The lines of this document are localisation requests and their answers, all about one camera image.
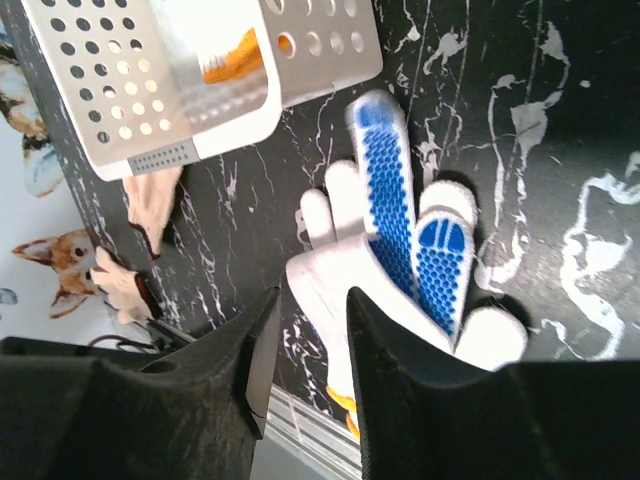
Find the white plastic basket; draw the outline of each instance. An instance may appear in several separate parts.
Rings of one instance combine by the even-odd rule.
[[[284,108],[382,69],[371,0],[22,1],[86,155],[104,180],[259,142]],[[205,85],[194,39],[202,49],[218,42],[212,54],[220,53],[251,27],[264,66]],[[281,35],[293,48],[278,49]]]

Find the glove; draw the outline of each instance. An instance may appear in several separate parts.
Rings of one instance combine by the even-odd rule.
[[[160,256],[162,234],[169,222],[182,167],[167,168],[122,180],[129,198],[129,224],[138,230],[153,260]]]
[[[119,323],[126,325],[160,317],[160,308],[142,275],[118,265],[102,247],[96,249],[96,263],[91,269],[91,279],[106,292],[107,303],[118,311]]]
[[[313,250],[292,258],[286,271],[327,350],[327,393],[347,410],[347,425],[359,438],[346,322],[352,287],[424,341],[485,370],[519,360],[527,335],[494,307],[474,310],[461,327],[477,221],[471,192],[454,182],[429,185],[416,220],[401,112],[375,92],[355,102],[348,118],[360,168],[336,162],[325,176],[328,197],[317,189],[303,194]]]

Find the black cable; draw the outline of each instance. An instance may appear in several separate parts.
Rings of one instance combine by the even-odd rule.
[[[152,350],[154,352],[156,351],[153,345],[150,345],[148,343],[136,342],[127,337],[123,337],[122,335],[113,335],[113,334],[101,335],[99,337],[96,337],[89,342],[88,346],[95,347],[98,343],[104,342],[105,340],[117,340],[118,343],[116,343],[116,348],[118,350],[123,350],[122,348],[123,346],[129,346],[129,347],[137,348],[139,351],[142,351],[142,352],[144,352],[144,350]]]

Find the black plastic part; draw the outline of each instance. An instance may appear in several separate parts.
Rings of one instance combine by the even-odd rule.
[[[147,324],[147,331],[154,345],[161,345],[170,350],[178,350],[196,341],[191,335],[172,327],[162,319]]]
[[[0,340],[0,355],[21,357],[93,357],[109,360],[126,370],[139,370],[154,358],[164,354],[147,354],[110,350],[107,348],[70,345],[68,343],[31,340],[28,338],[6,337]]]
[[[89,356],[0,357],[0,478],[249,478],[279,310],[270,289],[183,349],[138,355],[138,372]]]
[[[640,362],[486,373],[347,300],[364,479],[636,478]]]

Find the corgi illustration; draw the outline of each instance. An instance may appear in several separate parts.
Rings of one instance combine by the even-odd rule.
[[[0,21],[0,111],[7,123],[23,135],[24,182],[27,191],[44,197],[64,176],[15,51]]]
[[[18,295],[10,288],[0,288],[0,305],[17,305]]]
[[[89,272],[95,265],[95,251],[85,230],[25,243],[14,248],[13,254],[51,267],[58,274],[60,288],[51,304],[50,318],[68,315],[97,293]]]

